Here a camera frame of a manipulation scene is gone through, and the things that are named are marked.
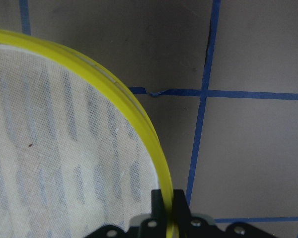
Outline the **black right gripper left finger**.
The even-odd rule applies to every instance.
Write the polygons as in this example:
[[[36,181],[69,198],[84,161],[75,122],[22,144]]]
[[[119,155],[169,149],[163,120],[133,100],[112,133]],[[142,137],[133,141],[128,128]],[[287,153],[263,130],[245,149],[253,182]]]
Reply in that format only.
[[[151,191],[151,218],[158,221],[158,223],[167,223],[167,211],[160,189]]]

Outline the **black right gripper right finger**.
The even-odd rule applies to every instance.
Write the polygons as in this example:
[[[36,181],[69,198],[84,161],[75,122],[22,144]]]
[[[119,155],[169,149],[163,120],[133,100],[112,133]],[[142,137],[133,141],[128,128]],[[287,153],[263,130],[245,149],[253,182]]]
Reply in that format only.
[[[188,222],[190,219],[190,209],[185,193],[181,189],[173,191],[172,213],[176,222]]]

